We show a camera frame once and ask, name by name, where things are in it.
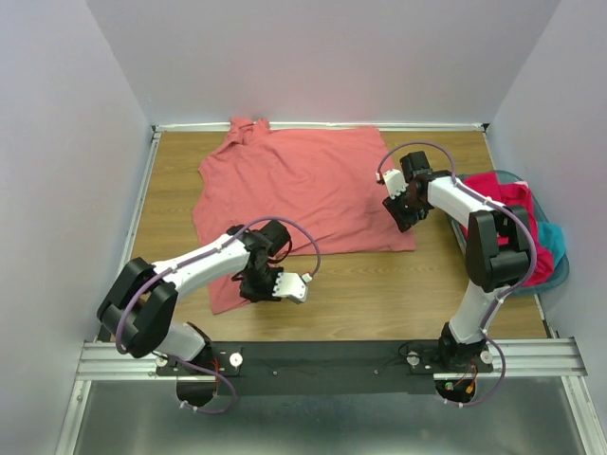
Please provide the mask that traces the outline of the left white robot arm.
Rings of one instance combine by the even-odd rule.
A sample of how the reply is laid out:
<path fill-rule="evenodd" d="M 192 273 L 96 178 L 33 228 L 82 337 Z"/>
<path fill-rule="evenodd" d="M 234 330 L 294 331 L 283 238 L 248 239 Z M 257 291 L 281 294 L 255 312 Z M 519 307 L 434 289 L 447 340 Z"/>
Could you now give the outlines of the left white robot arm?
<path fill-rule="evenodd" d="M 174 320 L 179 301 L 221 278 L 236 282 L 238 296 L 249 302 L 305 301 L 305 277 L 285 271 L 276 257 L 291 244 L 284 221 L 266 218 L 233 226 L 176 258 L 149 263 L 137 257 L 120 271 L 97 317 L 120 354 L 159 354 L 177 359 L 187 373 L 203 373 L 212 363 L 212 342 L 194 324 Z"/>

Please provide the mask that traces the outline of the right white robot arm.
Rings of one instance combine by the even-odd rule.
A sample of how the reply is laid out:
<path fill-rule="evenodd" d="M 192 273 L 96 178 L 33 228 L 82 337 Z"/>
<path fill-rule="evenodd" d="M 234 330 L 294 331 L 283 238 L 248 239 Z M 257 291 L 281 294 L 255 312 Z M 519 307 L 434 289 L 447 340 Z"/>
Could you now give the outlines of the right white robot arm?
<path fill-rule="evenodd" d="M 437 341 L 434 359 L 455 372 L 479 357 L 487 329 L 506 298 L 533 274 L 537 248 L 522 206 L 507 206 L 473 190 L 453 171 L 435 171 L 424 152 L 400 159 L 401 168 L 376 170 L 386 187 L 383 207 L 405 232 L 440 209 L 467 232 L 464 298 Z"/>

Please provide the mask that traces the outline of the salmon pink t shirt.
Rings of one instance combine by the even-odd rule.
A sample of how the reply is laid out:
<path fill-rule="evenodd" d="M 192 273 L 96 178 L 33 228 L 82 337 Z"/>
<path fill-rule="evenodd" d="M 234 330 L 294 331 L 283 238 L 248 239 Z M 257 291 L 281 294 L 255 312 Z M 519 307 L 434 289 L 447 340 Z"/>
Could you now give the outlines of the salmon pink t shirt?
<path fill-rule="evenodd" d="M 265 119 L 232 118 L 198 167 L 197 241 L 274 215 L 297 223 L 288 230 L 294 256 L 413 251 L 414 234 L 398 230 L 375 180 L 387 152 L 373 127 L 273 130 Z"/>

